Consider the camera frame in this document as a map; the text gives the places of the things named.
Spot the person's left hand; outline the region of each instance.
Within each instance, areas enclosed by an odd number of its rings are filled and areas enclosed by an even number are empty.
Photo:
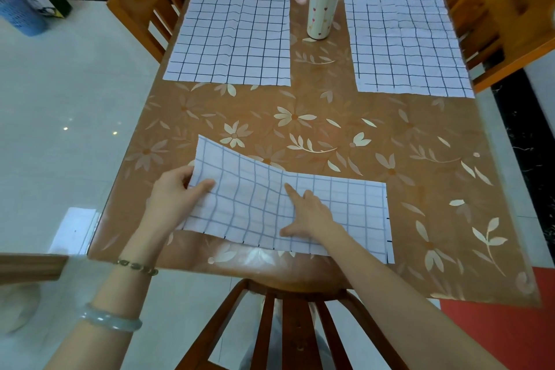
[[[138,231],[165,239],[191,213],[197,202],[216,184],[203,180],[185,189],[184,182],[193,174],[193,167],[183,166],[166,171],[156,180]]]

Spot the grid placemat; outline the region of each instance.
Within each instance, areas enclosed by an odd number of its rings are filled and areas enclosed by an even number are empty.
[[[165,80],[291,86],[290,0],[191,0]]]
[[[334,220],[384,263],[393,263],[385,183],[292,173],[241,155],[199,135],[190,186],[205,178],[217,185],[191,212],[183,229],[267,249],[327,255],[314,240],[280,237],[295,208],[284,184],[311,190]]]
[[[359,91],[474,98],[443,0],[345,0]]]

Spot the brown tablecloth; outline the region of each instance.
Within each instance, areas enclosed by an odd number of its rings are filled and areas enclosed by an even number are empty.
[[[174,36],[89,257],[115,261],[160,174],[194,159],[199,134],[219,141],[228,136],[224,124],[239,121],[253,131],[240,137],[245,148],[235,148],[245,155],[288,171],[386,182],[395,251],[389,266],[423,295],[539,304],[475,100],[357,92],[343,0],[323,41],[304,40],[306,17],[306,7],[292,1],[291,87],[164,81]],[[290,121],[274,117],[283,109]],[[368,145],[354,142],[360,132]],[[310,139],[312,149],[288,149],[291,135]],[[288,289],[349,286],[328,257],[190,231],[171,235],[158,266]]]

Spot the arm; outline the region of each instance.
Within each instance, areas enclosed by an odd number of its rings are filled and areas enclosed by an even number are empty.
[[[312,237],[339,265],[389,342],[411,369],[503,370],[505,367],[445,314],[335,223],[310,191],[303,197],[288,184],[295,221],[282,236]]]
[[[122,259],[154,267],[169,234],[214,186],[214,180],[204,180],[185,190],[183,182],[192,172],[192,167],[180,167],[163,173],[156,181],[139,228],[121,252]],[[92,305],[119,317],[137,319],[150,279],[151,276],[127,266],[116,266]],[[117,370],[132,335],[81,320],[58,347],[45,370]]]

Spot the purple object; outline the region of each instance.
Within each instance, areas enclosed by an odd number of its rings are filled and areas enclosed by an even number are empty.
[[[45,19],[27,0],[0,0],[0,16],[27,36],[41,34],[47,28]]]

